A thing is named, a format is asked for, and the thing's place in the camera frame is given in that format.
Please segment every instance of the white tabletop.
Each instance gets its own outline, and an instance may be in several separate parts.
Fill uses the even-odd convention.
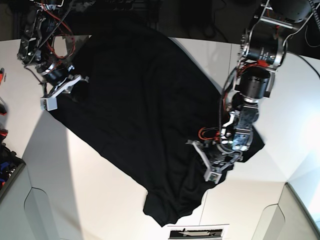
[[[220,88],[235,65],[239,46],[175,41]],[[143,213],[147,191],[40,110],[42,89],[17,60],[19,44],[0,42],[0,68],[7,73],[0,97],[8,106],[8,115],[0,120],[9,130],[7,146],[27,164],[31,185],[48,194],[60,237],[168,239],[169,227],[160,228]],[[308,61],[320,71],[319,60]],[[288,54],[271,98],[259,107],[255,126],[266,143],[264,149],[247,163],[236,163],[227,180],[207,191],[202,205],[177,225],[230,224],[227,239],[251,239],[264,208],[278,203],[286,180],[319,145],[319,89],[320,79],[310,67]]]

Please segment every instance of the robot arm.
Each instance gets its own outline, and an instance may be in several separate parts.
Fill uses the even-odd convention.
[[[218,184],[223,171],[241,161],[243,151],[250,148],[259,100],[271,95],[288,39],[306,25],[319,5],[319,0],[262,1],[242,35],[237,66],[223,86],[215,137],[204,137],[206,131],[215,129],[202,128],[199,138],[203,141],[189,142],[201,152],[206,181]]]
[[[51,111],[58,107],[56,97],[59,94],[69,94],[74,84],[88,81],[88,78],[78,75],[69,62],[76,43],[64,18],[75,0],[70,1],[67,9],[64,9],[64,0],[47,0],[48,4],[44,4],[44,0],[34,2],[35,6],[26,19],[17,57],[25,68],[35,66],[36,71],[43,77],[40,81],[43,88],[40,103],[43,109]],[[54,41],[58,36],[70,36],[73,41],[73,47],[66,56],[59,56],[55,52]],[[52,86],[49,93],[47,84]]]

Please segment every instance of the cable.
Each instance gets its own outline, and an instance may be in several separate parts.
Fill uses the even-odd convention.
[[[65,18],[67,17],[67,15],[69,14],[69,12],[71,11],[71,8],[74,4],[75,0],[71,0],[71,2],[69,3],[69,8],[67,9],[67,11],[65,12],[65,14],[63,15],[63,17],[60,19],[60,21],[55,25],[55,27],[53,28],[52,32],[42,41],[42,43],[36,48],[36,50],[34,51],[34,54],[31,58],[31,60],[24,65],[24,68],[26,68],[27,66],[29,66],[29,64],[33,61],[33,59],[36,56],[37,51],[39,51],[39,49],[49,40],[49,38],[51,38],[51,36],[54,34],[54,32],[58,29],[58,27],[61,25],[61,23],[65,20]]]
[[[317,8],[315,7],[313,0],[308,0],[308,1],[309,1],[311,10],[312,10],[313,16],[314,16],[315,23],[320,31],[320,18],[319,18],[318,12],[317,12]]]
[[[39,84],[41,85],[43,84],[41,80],[37,77],[37,75],[30,68],[25,67],[24,69],[27,69],[28,71],[30,71],[33,74],[33,76],[38,80]]]
[[[256,61],[256,62],[249,63],[249,64],[245,65],[244,67],[242,67],[242,68],[240,69],[240,71],[238,71],[237,77],[238,77],[238,78],[241,77],[241,75],[245,72],[245,70],[246,70],[247,68],[250,68],[250,67],[259,67],[259,66],[260,66],[260,67],[267,68],[267,67],[269,67],[269,64],[268,64],[265,60],[258,60],[258,61]]]
[[[57,35],[57,37],[59,36],[68,36],[70,37],[69,34],[59,34]],[[49,44],[49,42],[47,41],[47,47],[48,49],[55,55],[55,57],[57,59],[66,59],[67,57],[70,57],[72,54],[74,54],[75,50],[76,50],[76,41],[75,41],[75,38],[73,36],[71,36],[71,40],[72,40],[72,49],[69,53],[67,53],[65,56],[58,56],[56,54],[56,51],[55,51],[55,48],[54,48],[54,42],[52,42],[52,46]]]
[[[41,6],[43,7],[43,10],[48,13],[51,17],[53,17],[54,19],[60,21],[60,18],[57,17],[56,15],[54,15],[52,12],[50,12],[47,7],[44,5],[43,1],[41,1]],[[71,34],[72,34],[72,31],[71,29],[67,26],[67,24],[65,24],[64,22],[61,23]]]
[[[212,140],[214,139],[214,137],[205,137],[204,134],[208,131],[217,130],[217,129],[218,129],[217,127],[209,127],[209,128],[203,127],[199,130],[198,137],[201,140]]]
[[[235,156],[232,161],[235,163],[237,162],[243,155],[243,152],[242,151],[235,151],[235,153],[238,153],[239,155],[238,156]]]
[[[302,57],[302,56],[300,56],[300,55],[298,55],[298,54],[295,54],[295,53],[293,53],[293,52],[290,52],[290,51],[288,51],[288,53],[289,53],[289,54],[292,54],[292,55],[295,55],[295,56],[297,56],[297,57],[299,57],[299,58],[301,58],[306,64],[309,65],[310,68],[312,68],[312,70],[318,75],[319,80],[320,80],[320,74],[319,74],[319,72],[318,72],[318,71],[314,68],[314,66],[312,66],[304,57]]]
[[[235,74],[237,72],[237,68],[235,67],[229,74],[229,76],[227,77],[225,83],[224,83],[224,86],[222,88],[222,93],[221,93],[221,96],[220,96],[220,101],[219,101],[219,140],[220,140],[220,145],[221,145],[221,148],[226,151],[226,152],[233,152],[231,149],[228,149],[226,148],[223,144],[222,144],[222,139],[221,139],[221,132],[222,132],[222,108],[223,108],[223,105],[224,105],[224,96],[225,96],[225,91],[227,89],[227,85],[228,85],[228,82],[230,81],[230,79],[233,79],[235,77]]]
[[[308,26],[306,26],[305,32],[304,32],[304,39],[305,39],[306,44],[308,44],[308,46],[309,46],[310,48],[320,47],[320,44],[317,45],[317,46],[312,46],[312,45],[308,42],[308,39],[307,39],[307,30],[308,30]]]

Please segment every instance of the black shirt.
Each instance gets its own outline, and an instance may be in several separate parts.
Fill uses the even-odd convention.
[[[161,226],[190,215],[216,186],[186,144],[218,125],[214,85],[169,38],[125,20],[93,35],[74,66],[89,83],[75,86],[78,102],[61,94],[51,114],[147,189],[143,211]],[[263,146],[255,134],[244,162]]]

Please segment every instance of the red wire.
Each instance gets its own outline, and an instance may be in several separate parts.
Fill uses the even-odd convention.
[[[217,142],[220,140],[219,135],[220,135],[220,132],[217,131],[216,134],[215,134],[215,137],[214,137],[214,140],[217,141]]]
[[[44,5],[43,1],[41,1],[41,6],[43,7],[44,11],[47,12],[51,17],[53,17],[54,19],[60,21],[61,19],[59,17],[57,17],[56,15],[54,15],[53,13],[51,13],[47,7]],[[67,26],[67,24],[65,24],[64,22],[61,23],[71,34],[72,31],[71,29]]]
[[[214,139],[213,137],[204,137],[204,129],[205,127],[201,128],[198,132],[198,137],[201,139],[201,140],[211,140],[211,139]]]
[[[58,35],[57,37],[59,36],[69,36],[67,34],[60,34]],[[49,44],[49,42],[46,42],[47,44],[47,47],[49,48],[49,50],[58,58],[58,59],[65,59],[67,57],[70,57],[72,54],[74,54],[75,50],[76,50],[76,41],[75,41],[75,38],[74,37],[71,37],[71,40],[72,40],[72,49],[71,49],[71,52],[65,56],[58,56],[56,54],[56,51],[55,49]]]
[[[266,68],[266,67],[269,66],[269,64],[265,60],[258,60],[255,63],[250,63],[248,65],[245,65],[238,72],[238,77],[241,76],[247,68],[254,67],[254,66],[260,66],[260,67],[265,67]]]

